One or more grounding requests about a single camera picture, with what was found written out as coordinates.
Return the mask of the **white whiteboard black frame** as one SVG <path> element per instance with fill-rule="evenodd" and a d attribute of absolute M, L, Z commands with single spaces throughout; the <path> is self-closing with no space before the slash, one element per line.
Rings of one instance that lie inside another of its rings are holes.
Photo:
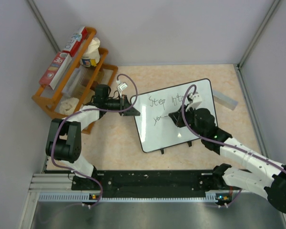
<path fill-rule="evenodd" d="M 195 92 L 194 108 L 206 108 L 216 117 L 211 81 L 207 78 L 133 96 L 131 103 L 140 112 L 135 123 L 145 153 L 196 140 L 183 122 L 180 108 L 190 101 L 185 93 Z"/>

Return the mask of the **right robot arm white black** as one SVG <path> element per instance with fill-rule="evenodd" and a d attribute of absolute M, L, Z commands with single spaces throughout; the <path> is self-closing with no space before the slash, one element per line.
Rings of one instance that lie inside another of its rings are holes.
<path fill-rule="evenodd" d="M 233 186 L 245 189 L 265 198 L 275 209 L 286 214 L 286 165 L 241 144 L 215 124 L 215 117 L 206 108 L 180 108 L 168 116 L 177 127 L 188 127 L 208 150 L 245 168 L 236 169 L 227 164 L 216 166 L 213 184 L 217 188 Z"/>

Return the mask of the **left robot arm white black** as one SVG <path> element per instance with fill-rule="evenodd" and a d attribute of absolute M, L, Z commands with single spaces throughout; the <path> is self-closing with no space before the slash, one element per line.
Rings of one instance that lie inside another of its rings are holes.
<path fill-rule="evenodd" d="M 100 84 L 95 88 L 92 101 L 84 105 L 72 115 L 52 120 L 46 143 L 46 154 L 54 160 L 61 161 L 71 171 L 79 172 L 82 183 L 88 189 L 94 189 L 98 185 L 95 167 L 89 163 L 82 151 L 82 130 L 91 123 L 101 119 L 107 112 L 118 112 L 121 116 L 139 116 L 122 91 L 127 88 L 127 83 L 118 83 L 118 97 L 109 96 L 110 86 Z"/>

